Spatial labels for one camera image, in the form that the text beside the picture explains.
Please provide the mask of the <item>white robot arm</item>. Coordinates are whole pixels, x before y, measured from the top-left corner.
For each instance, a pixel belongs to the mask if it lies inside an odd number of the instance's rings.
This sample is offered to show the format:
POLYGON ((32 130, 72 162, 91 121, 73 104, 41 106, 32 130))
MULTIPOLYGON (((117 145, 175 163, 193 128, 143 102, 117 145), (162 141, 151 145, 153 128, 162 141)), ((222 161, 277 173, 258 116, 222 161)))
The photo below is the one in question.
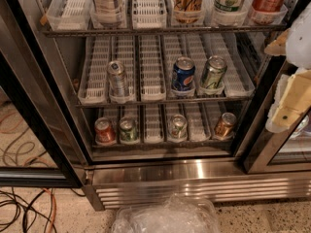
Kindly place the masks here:
POLYGON ((264 52, 284 55, 297 67, 293 75, 282 75, 265 128, 272 133, 289 129, 311 106, 311 3, 292 26, 270 43, 264 52))

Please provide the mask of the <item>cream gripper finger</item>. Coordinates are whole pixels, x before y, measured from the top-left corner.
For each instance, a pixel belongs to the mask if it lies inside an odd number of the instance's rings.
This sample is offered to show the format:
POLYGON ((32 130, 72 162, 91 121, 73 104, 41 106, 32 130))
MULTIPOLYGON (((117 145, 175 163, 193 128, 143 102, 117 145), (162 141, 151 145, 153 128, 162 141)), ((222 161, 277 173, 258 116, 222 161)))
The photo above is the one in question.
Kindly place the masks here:
POLYGON ((285 55, 288 34, 289 30, 282 32, 274 41, 265 47, 264 52, 272 56, 285 55))

